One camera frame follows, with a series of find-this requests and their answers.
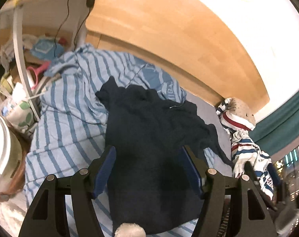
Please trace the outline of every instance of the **red object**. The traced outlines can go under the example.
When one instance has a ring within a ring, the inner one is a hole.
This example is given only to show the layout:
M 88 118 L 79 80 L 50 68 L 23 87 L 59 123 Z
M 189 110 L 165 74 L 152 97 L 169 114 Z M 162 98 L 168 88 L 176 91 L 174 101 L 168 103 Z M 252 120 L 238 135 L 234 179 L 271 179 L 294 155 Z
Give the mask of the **red object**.
M 246 143 L 246 144 L 237 144 L 237 145 L 234 145 L 232 148 L 231 148 L 231 151 L 235 150 L 236 148 L 240 147 L 240 146 L 253 146 L 252 144 L 249 144 L 249 143 Z
M 32 90 L 34 90 L 37 86 L 38 86 L 38 76 L 46 71 L 50 65 L 51 61 L 46 61 L 44 62 L 41 66 L 39 66 L 38 68 L 33 68 L 32 66 L 27 67 L 27 70 L 32 70 L 34 72 L 36 81 L 35 81 L 35 85 L 31 88 Z
M 67 40 L 64 37 L 61 37 L 59 39 L 58 43 L 62 46 L 65 46 L 67 44 Z

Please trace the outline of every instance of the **teal curtain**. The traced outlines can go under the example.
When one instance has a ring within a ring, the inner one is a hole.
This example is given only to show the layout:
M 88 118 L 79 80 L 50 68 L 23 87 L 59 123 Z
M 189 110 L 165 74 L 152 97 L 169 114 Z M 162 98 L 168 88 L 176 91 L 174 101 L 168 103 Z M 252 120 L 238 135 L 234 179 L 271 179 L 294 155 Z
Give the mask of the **teal curtain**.
M 260 121 L 249 136 L 270 156 L 299 136 L 299 91 Z

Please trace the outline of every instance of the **bed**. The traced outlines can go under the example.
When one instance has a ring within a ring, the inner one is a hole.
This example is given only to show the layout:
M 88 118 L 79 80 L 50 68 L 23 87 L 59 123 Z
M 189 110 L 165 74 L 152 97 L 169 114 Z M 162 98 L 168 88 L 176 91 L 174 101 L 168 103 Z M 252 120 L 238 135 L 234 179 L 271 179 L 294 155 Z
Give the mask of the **bed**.
M 101 64 L 107 76 L 109 72 L 121 72 L 123 78 L 131 74 L 131 81 L 122 79 L 121 86 L 154 88 L 162 99 L 170 99 L 164 87 L 172 83 L 175 101 L 195 103 L 198 115 L 215 125 L 228 158 L 230 140 L 214 106 L 235 96 L 255 113 L 269 101 L 244 47 L 198 0 L 96 0 L 86 28 L 86 44 L 75 53 L 66 53 L 47 72 L 50 76 L 60 72 L 62 78 L 41 97 L 41 119 L 26 159 L 27 206 L 48 174 L 73 175 L 101 155 L 107 113 L 94 96 L 107 80 L 102 77 Z M 120 71 L 121 64 L 129 71 Z M 158 84 L 147 81 L 149 71 L 159 79 Z M 120 74 L 114 74 L 119 80 Z M 212 151 L 205 153 L 210 167 L 231 175 L 231 168 Z M 66 197 L 66 203 L 71 236 L 78 236 L 71 197 Z M 104 235 L 112 236 L 107 190 L 94 202 L 94 208 Z M 155 237 L 189 237 L 195 224 L 192 220 Z
M 56 60 L 46 75 L 53 76 L 57 72 L 61 74 L 61 79 L 53 82 L 41 97 L 41 119 L 26 158 L 24 191 L 27 206 L 47 175 L 73 175 L 102 154 L 107 111 L 95 97 L 95 92 L 100 90 L 110 75 L 114 76 L 119 86 L 137 84 L 155 89 L 161 99 L 177 102 L 187 99 L 197 104 L 198 115 L 206 123 L 216 126 L 219 144 L 230 157 L 230 140 L 215 108 L 197 96 L 186 94 L 175 78 L 153 64 L 125 52 L 96 50 L 87 43 Z M 231 175 L 231 168 L 210 149 L 205 149 L 205 154 L 209 167 Z M 107 189 L 93 201 L 93 205 L 103 233 L 112 236 Z M 66 211 L 71 236 L 78 236 L 70 196 L 66 196 Z M 158 236 L 191 236 L 195 224 L 196 220 L 193 220 Z

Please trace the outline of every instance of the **blue striped duvet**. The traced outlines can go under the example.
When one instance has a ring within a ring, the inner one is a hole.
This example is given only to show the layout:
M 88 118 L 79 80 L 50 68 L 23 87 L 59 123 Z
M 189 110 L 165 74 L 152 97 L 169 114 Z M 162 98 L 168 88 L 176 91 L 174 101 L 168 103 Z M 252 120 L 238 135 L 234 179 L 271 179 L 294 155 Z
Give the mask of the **blue striped duvet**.
M 102 154 L 107 111 L 96 99 L 95 92 L 109 76 L 114 76 L 118 86 L 135 84 L 155 89 L 162 99 L 184 102 L 186 98 L 178 82 L 162 69 L 129 53 L 96 50 L 90 44 L 65 53 L 54 61 L 46 75 L 57 72 L 62 78 L 41 97 L 41 119 L 26 157 L 24 191 L 28 206 L 47 175 L 73 175 Z M 209 149 L 205 153 L 212 166 L 214 153 Z M 112 236 L 107 189 L 93 205 L 105 237 Z M 78 236 L 71 196 L 66 196 L 66 208 L 71 236 Z M 193 220 L 153 236 L 189 237 L 195 225 Z

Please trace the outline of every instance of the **black cable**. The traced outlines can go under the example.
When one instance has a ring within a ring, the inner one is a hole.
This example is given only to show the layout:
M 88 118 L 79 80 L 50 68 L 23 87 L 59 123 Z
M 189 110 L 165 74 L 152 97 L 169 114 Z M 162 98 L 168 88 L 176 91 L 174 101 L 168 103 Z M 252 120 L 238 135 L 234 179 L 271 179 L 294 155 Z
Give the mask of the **black cable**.
M 76 35 L 75 35 L 75 38 L 74 38 L 74 50 L 75 50 L 76 45 L 77 45 L 77 43 L 75 43 L 76 37 L 77 37 L 77 35 L 78 35 L 78 33 L 79 33 L 79 30 L 80 30 L 82 24 L 83 24 L 83 23 L 85 22 L 85 20 L 89 17 L 90 12 L 91 12 L 91 8 L 89 8 L 89 12 L 88 12 L 87 16 L 84 18 L 84 20 L 82 21 L 82 23 L 80 24 L 80 27 L 78 28 L 78 30 L 77 30 L 77 32 L 76 32 Z
M 57 35 L 58 35 L 58 32 L 60 31 L 60 29 L 61 29 L 61 27 L 63 26 L 63 24 L 66 22 L 66 20 L 68 19 L 68 17 L 69 17 L 69 0 L 67 0 L 67 16 L 66 16 L 66 18 L 64 19 L 64 21 L 62 22 L 62 24 L 59 26 L 59 28 L 58 28 L 58 30 L 57 30 L 57 33 L 56 33 L 56 35 L 55 35 L 55 37 L 54 37 L 54 43 L 55 43 L 55 48 L 54 48 L 54 58 L 56 57 L 56 49 L 57 49 L 57 43 L 56 43 L 56 37 L 57 37 Z

